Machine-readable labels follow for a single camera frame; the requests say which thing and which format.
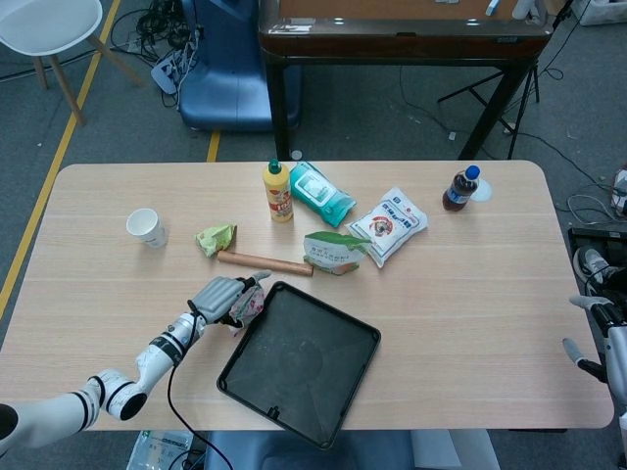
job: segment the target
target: desk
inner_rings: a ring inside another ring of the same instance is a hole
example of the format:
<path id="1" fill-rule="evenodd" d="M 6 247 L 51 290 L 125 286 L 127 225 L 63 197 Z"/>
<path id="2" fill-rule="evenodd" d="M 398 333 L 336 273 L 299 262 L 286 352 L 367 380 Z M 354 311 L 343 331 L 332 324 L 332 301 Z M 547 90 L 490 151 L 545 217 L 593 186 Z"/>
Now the desk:
<path id="1" fill-rule="evenodd" d="M 369 259 L 336 277 L 276 273 L 375 326 L 381 344 L 345 422 L 348 429 L 601 427 L 613 415 L 607 387 L 574 367 L 561 346 L 596 350 L 543 173 L 527 162 L 485 162 L 495 189 L 459 213 L 441 196 L 456 162 L 324 163 L 319 167 L 366 214 L 400 186 L 429 216 L 383 269 Z M 55 183 L 0 352 L 0 402 L 41 400 L 115 367 L 135 377 L 134 358 L 217 275 L 254 270 L 207 259 L 194 234 L 238 224 L 235 249 L 291 259 L 305 234 L 325 226 L 303 204 L 294 221 L 272 222 L 261 163 L 91 164 Z M 169 243 L 160 250 L 125 231 L 129 213 L 152 207 Z M 216 378 L 238 339 L 208 328 L 172 389 L 197 429 L 273 429 L 227 398 Z M 172 429 L 180 424 L 162 380 L 139 415 L 101 413 L 95 429 Z"/>
<path id="2" fill-rule="evenodd" d="M 284 70 L 292 64 L 496 67 L 505 72 L 459 154 L 474 159 L 553 34 L 561 0 L 539 2 L 540 24 L 513 20 L 516 0 L 261 0 L 260 41 L 277 156 L 289 160 Z"/>

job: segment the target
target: yellow squeeze bottle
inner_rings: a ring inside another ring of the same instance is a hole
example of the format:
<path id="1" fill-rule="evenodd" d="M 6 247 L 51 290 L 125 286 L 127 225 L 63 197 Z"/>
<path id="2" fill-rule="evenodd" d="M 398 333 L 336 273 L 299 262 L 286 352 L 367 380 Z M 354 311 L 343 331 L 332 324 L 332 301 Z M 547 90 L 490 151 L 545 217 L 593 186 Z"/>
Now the yellow squeeze bottle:
<path id="1" fill-rule="evenodd" d="M 265 195 L 270 215 L 277 222 L 287 222 L 292 215 L 292 191 L 290 170 L 277 159 L 272 159 L 264 168 Z"/>

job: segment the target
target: floor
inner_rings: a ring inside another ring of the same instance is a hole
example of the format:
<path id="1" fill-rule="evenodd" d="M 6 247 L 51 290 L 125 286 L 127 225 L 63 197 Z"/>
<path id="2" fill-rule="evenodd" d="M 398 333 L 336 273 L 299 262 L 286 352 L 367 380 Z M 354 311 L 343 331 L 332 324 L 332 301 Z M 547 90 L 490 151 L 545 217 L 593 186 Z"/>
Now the floor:
<path id="1" fill-rule="evenodd" d="M 122 2 L 118 17 L 138 3 Z M 105 12 L 111 6 L 111 0 L 103 2 Z M 541 69 L 574 24 L 569 19 L 556 32 L 541 58 Z M 124 42 L 126 31 L 133 27 L 132 22 L 122 22 L 117 42 Z M 625 43 L 627 24 L 578 27 L 553 63 L 563 79 L 541 75 L 541 102 L 530 103 L 522 123 L 523 132 L 545 139 L 563 153 L 561 157 L 537 138 L 521 136 L 514 157 L 533 161 L 545 171 L 564 233 L 570 226 L 583 226 L 563 211 L 569 195 L 585 193 L 607 200 L 606 192 L 591 186 L 575 166 L 603 183 L 610 182 L 627 160 L 627 98 L 622 80 L 627 63 L 617 60 L 623 57 Z M 77 47 L 62 59 L 86 50 L 87 46 Z M 150 79 L 147 67 L 122 58 Z M 86 58 L 65 67 L 74 90 L 80 89 L 89 63 Z M 1 76 L 29 68 L 28 58 L 0 47 Z M 454 160 L 481 107 L 468 94 L 442 106 L 436 99 L 487 74 L 480 69 L 305 68 L 304 112 L 294 147 L 309 160 Z M 62 138 L 64 133 L 68 137 L 70 111 L 49 75 L 51 86 L 45 92 L 34 76 L 0 79 L 0 279 L 10 273 L 17 252 L 26 252 L 27 259 L 27 246 L 19 248 L 20 242 L 52 164 L 204 162 L 208 158 L 210 133 L 187 128 L 176 110 L 163 107 L 154 84 L 135 87 L 105 61 L 96 70 L 84 105 L 88 124 L 73 132 L 66 149 L 67 139 Z M 423 110 L 403 100 L 401 75 L 408 101 Z M 490 91 L 490 85 L 482 88 L 486 95 Z M 515 112 L 507 118 L 514 120 Z M 455 140 L 449 139 L 450 131 L 457 133 Z M 480 158 L 505 158 L 508 142 L 502 129 L 495 128 Z M 272 154 L 270 134 L 227 132 L 219 140 L 217 161 L 259 161 Z M 602 222 L 599 227 L 622 228 L 607 223 L 599 212 L 582 215 Z M 0 342 L 25 265 L 0 319 Z M 490 435 L 504 469 L 609 470 L 615 468 L 621 451 L 615 422 L 605 429 L 564 434 L 501 430 Z M 135 438 L 136 433 L 83 433 L 42 449 L 12 451 L 3 468 L 123 469 Z"/>

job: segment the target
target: soda bottle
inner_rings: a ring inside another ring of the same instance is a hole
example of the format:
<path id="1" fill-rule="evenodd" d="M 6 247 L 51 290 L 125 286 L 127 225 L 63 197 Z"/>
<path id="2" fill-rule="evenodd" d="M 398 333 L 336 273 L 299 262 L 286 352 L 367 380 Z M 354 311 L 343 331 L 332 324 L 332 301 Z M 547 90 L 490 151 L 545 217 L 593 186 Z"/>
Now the soda bottle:
<path id="1" fill-rule="evenodd" d="M 472 193 L 479 186 L 479 167 L 475 164 L 469 166 L 465 171 L 460 171 L 453 178 L 451 187 L 442 195 L 442 206 L 447 211 L 461 211 Z"/>

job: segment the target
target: green crumpled paper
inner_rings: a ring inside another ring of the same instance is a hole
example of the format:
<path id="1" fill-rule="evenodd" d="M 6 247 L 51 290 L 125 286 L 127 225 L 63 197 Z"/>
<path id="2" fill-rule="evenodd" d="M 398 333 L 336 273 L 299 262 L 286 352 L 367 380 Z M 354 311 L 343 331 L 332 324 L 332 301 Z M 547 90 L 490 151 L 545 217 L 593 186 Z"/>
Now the green crumpled paper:
<path id="1" fill-rule="evenodd" d="M 207 258 L 210 258 L 215 252 L 228 248 L 235 236 L 236 229 L 237 225 L 232 223 L 209 227 L 196 235 L 196 241 Z"/>

